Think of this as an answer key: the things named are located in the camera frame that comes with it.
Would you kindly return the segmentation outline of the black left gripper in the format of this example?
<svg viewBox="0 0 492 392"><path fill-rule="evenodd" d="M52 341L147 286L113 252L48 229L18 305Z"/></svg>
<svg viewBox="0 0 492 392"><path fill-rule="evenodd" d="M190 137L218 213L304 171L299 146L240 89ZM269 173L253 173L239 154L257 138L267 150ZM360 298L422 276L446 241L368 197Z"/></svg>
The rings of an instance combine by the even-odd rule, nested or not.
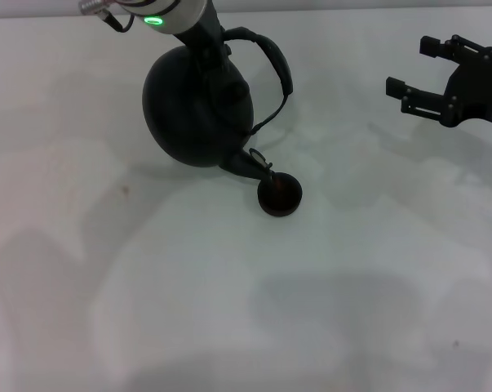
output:
<svg viewBox="0 0 492 392"><path fill-rule="evenodd" d="M211 95L220 95L230 83L231 61L224 29L212 1L205 1L193 27L175 35L193 54L197 71Z"/></svg>

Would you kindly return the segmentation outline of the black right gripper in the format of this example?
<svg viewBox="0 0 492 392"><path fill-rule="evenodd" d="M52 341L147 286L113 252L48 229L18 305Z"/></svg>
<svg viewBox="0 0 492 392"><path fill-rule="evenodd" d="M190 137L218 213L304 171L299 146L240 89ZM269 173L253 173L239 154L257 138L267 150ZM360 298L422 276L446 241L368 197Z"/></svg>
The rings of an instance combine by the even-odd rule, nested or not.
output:
<svg viewBox="0 0 492 392"><path fill-rule="evenodd" d="M386 95L401 102L403 114L431 119L445 127L456 127L469 119L492 123L492 47L483 47L456 34L444 42L423 36L419 53L459 66L450 76L444 95L388 77Z"/></svg>

